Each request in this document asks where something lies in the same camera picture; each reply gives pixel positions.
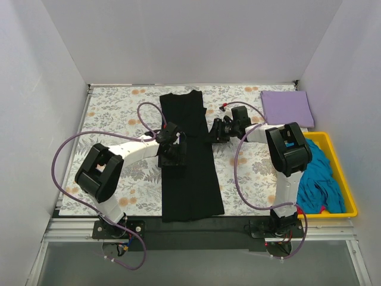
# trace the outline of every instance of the teal fabric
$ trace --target teal fabric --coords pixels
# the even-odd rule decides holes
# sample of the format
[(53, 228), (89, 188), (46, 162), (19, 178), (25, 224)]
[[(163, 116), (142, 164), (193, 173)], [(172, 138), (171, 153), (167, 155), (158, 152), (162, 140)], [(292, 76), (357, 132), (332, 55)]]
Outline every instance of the teal fabric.
[(320, 213), (324, 206), (330, 213), (345, 213), (344, 199), (338, 183), (332, 178), (332, 168), (324, 152), (306, 139), (312, 152), (312, 162), (301, 178), (297, 202), (306, 213)]

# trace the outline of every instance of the yellow plastic container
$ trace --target yellow plastic container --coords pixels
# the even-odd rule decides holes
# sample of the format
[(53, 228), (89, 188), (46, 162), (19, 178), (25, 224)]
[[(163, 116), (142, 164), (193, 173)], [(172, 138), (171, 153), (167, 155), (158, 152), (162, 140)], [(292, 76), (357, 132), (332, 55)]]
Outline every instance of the yellow plastic container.
[(306, 132), (303, 133), (308, 139), (314, 141), (316, 145), (324, 152), (326, 157), (330, 161), (330, 165), (333, 171), (333, 178), (338, 182), (341, 193), (343, 194), (346, 213), (330, 213), (326, 210), (319, 214), (307, 214), (309, 219), (327, 219), (327, 218), (338, 218), (338, 217), (354, 217), (357, 215), (357, 208), (353, 200), (351, 191), (346, 182), (344, 173), (340, 167), (339, 160), (336, 156), (335, 150), (333, 149), (331, 140), (325, 132)]

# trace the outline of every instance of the gray floor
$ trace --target gray floor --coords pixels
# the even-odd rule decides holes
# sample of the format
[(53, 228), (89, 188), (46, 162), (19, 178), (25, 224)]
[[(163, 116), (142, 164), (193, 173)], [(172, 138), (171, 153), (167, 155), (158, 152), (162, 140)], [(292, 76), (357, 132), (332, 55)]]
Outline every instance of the gray floor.
[(345, 241), (307, 241), (284, 263), (246, 250), (149, 251), (134, 272), (96, 256), (101, 245), (49, 243), (38, 285), (359, 285)]

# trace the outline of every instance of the blue cloth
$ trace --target blue cloth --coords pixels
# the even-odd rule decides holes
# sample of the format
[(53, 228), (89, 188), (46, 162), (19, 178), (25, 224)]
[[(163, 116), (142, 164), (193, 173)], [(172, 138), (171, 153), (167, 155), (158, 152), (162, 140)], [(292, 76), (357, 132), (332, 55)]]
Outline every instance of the blue cloth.
[(312, 162), (300, 180), (297, 203), (306, 213), (320, 213), (323, 206), (330, 213), (345, 213), (343, 195), (332, 178), (329, 160), (312, 140), (306, 140), (311, 148)]

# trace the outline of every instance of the gray wall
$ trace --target gray wall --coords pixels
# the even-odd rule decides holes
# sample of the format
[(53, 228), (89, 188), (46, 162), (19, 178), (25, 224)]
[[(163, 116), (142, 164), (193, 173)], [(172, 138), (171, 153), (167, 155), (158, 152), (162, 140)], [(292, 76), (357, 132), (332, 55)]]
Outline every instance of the gray wall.
[(330, 134), (359, 215), (373, 285), (381, 285), (381, 2), (343, 1), (302, 79), (317, 123)]
[(42, 0), (86, 83), (299, 79), (342, 0)]
[(58, 194), (52, 156), (87, 87), (40, 0), (3, 0), (0, 19), (0, 285), (24, 285)]

